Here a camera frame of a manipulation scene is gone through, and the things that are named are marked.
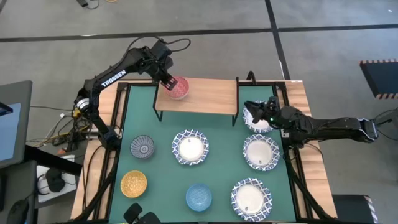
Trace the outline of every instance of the computer screen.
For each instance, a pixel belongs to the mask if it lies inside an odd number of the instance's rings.
[[[0,116],[0,161],[14,157],[21,104],[8,105],[14,111]]]

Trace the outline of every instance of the wooden shelf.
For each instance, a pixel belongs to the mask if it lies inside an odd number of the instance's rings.
[[[181,111],[235,115],[237,112],[236,80],[186,78],[188,95],[182,100],[173,100],[160,85],[155,109],[158,111]]]

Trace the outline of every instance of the wooden table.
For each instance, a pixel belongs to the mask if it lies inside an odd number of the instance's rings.
[[[280,80],[266,80],[267,82],[273,82]],[[131,80],[131,81],[121,81],[121,82],[131,82],[131,83],[149,83],[150,80]],[[306,115],[311,115],[310,107],[308,105],[307,96],[305,94],[304,84],[302,81],[296,80],[287,80],[285,81],[287,88],[287,95],[289,99],[289,104],[301,110]],[[99,113],[101,118],[106,124],[111,123],[111,117],[113,112],[114,101],[116,97],[116,89],[117,83],[109,86],[107,89],[101,92],[99,102]],[[116,124],[121,123],[121,114],[123,111],[123,103],[126,92],[123,91],[121,93],[121,99],[118,108],[118,116],[116,117]],[[278,96],[280,99],[280,104],[283,105],[282,100],[282,92],[278,90]],[[317,141],[311,142],[313,145],[319,147]],[[90,160],[91,155],[94,150],[100,145],[98,140],[90,141],[87,146],[85,160],[84,160],[84,170],[85,174],[87,174],[88,162]],[[98,189],[98,183],[100,181],[100,175],[104,160],[104,148],[101,148],[93,157],[93,161],[91,162],[90,167],[90,175],[88,177],[88,185],[86,190],[86,199],[87,201],[91,201],[93,196],[95,195]],[[305,180],[307,182],[307,188],[317,200],[317,202],[322,206],[322,208],[331,216],[337,217],[335,205],[333,203],[333,199],[330,192],[328,177],[326,176],[325,166],[323,165],[322,155],[312,148],[311,146],[305,146],[300,150],[302,166],[305,174]],[[109,158],[109,166],[108,172],[113,164],[112,154]],[[297,197],[300,208],[300,214],[303,218],[307,217],[305,211],[305,205],[303,201],[302,194],[298,188],[297,189]],[[101,208],[99,210],[99,218],[104,218],[106,213],[106,203],[108,200],[109,188],[104,193],[101,203]],[[83,174],[80,175],[80,181],[78,184],[75,203],[73,204],[71,218],[75,218],[79,216],[82,209],[83,202]]]

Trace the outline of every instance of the light blue bowl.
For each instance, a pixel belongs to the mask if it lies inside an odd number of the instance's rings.
[[[203,212],[211,205],[213,196],[205,184],[194,184],[187,190],[187,205],[196,212]]]

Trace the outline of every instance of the yellow patterned bowl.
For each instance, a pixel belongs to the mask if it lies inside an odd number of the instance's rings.
[[[130,171],[122,178],[120,188],[126,197],[139,197],[147,188],[147,178],[138,170]]]

